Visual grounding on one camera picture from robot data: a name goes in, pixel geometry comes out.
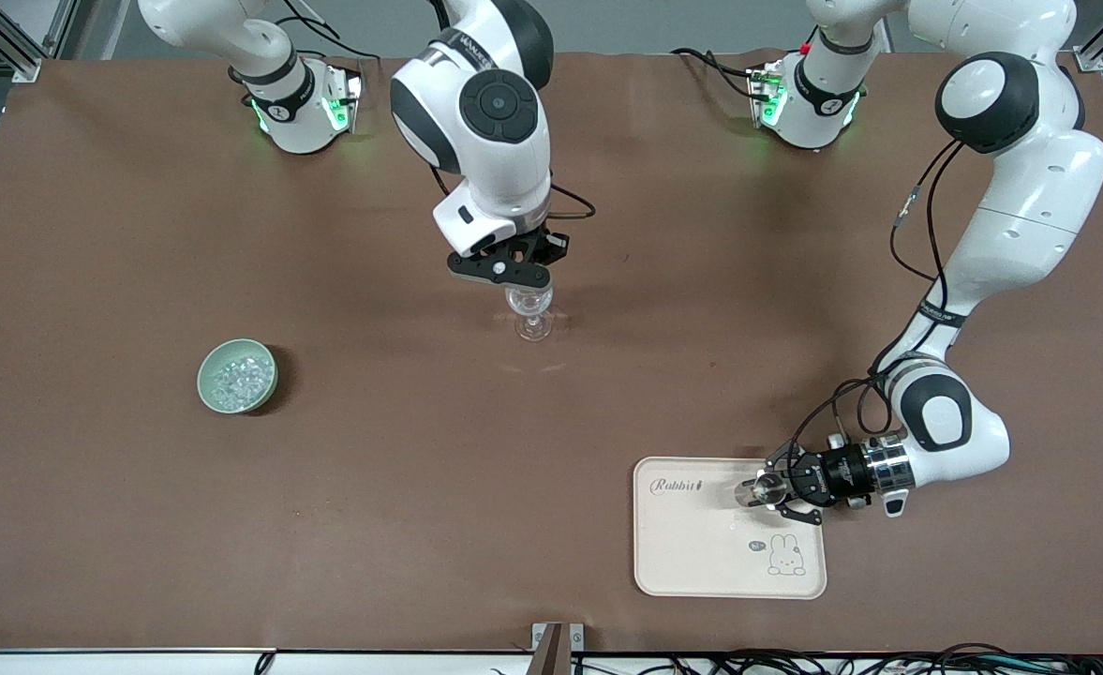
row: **bowl of crystals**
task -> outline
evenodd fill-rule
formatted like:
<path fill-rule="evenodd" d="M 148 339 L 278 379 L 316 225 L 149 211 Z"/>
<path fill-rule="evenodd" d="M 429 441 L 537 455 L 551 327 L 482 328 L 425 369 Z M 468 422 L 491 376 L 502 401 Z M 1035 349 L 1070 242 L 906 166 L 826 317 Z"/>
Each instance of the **bowl of crystals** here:
<path fill-rule="evenodd" d="M 196 372 L 201 401 L 223 415 L 255 410 L 276 388 L 277 360 L 263 343 L 247 338 L 216 346 Z"/>

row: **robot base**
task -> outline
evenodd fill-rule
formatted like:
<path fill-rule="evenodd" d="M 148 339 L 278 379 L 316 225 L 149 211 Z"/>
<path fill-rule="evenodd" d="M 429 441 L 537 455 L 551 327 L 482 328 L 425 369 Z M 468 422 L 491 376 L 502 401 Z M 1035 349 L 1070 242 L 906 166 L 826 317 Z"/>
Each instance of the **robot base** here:
<path fill-rule="evenodd" d="M 271 137 L 277 148 L 287 153 L 308 154 L 330 144 L 340 133 L 353 131 L 363 78 L 350 76 L 345 69 L 320 60 L 302 63 L 314 74 L 319 86 L 314 95 L 297 111 L 296 119 L 280 122 L 254 106 L 259 128 Z"/>
<path fill-rule="evenodd" d="M 757 128 L 770 128 L 783 141 L 796 148 L 816 149 L 831 144 L 850 124 L 859 94 L 846 104 L 846 110 L 833 116 L 818 115 L 813 105 L 796 93 L 792 83 L 802 55 L 789 54 L 763 69 L 748 72 L 748 92 L 767 96 L 767 101 L 751 99 L 751 119 Z"/>

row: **bunny illustration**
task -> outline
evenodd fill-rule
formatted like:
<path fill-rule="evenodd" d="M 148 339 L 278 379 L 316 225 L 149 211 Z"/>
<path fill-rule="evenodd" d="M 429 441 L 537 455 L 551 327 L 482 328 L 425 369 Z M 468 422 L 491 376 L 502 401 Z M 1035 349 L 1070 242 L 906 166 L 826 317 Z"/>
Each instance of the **bunny illustration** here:
<path fill-rule="evenodd" d="M 793 534 L 773 534 L 772 553 L 769 556 L 769 574 L 782 576 L 805 576 L 805 560 L 801 557 L 801 548 L 796 546 Z"/>

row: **cable connector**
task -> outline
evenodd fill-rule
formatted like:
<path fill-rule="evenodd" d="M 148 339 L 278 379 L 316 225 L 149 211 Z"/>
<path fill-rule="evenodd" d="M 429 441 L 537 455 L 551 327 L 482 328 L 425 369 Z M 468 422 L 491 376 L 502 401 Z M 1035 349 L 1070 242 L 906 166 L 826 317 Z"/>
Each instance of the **cable connector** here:
<path fill-rule="evenodd" d="M 913 186 L 913 192 L 910 192 L 910 196 L 906 200 L 906 205 L 901 206 L 901 210 L 897 214 L 897 219 L 893 221 L 893 229 L 897 229 L 903 222 L 906 222 L 906 216 L 910 215 L 910 206 L 913 202 L 919 201 L 919 195 L 922 193 L 922 184 L 915 184 Z"/>

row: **round black button panel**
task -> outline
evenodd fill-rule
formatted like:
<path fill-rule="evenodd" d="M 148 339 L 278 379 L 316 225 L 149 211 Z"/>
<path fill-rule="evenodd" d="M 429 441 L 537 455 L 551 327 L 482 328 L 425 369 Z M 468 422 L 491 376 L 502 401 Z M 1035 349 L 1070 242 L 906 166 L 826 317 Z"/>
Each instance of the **round black button panel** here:
<path fill-rule="evenodd" d="M 460 92 L 460 113 L 469 128 L 489 141 L 517 144 L 539 124 L 533 86 L 505 69 L 488 69 L 470 77 Z"/>

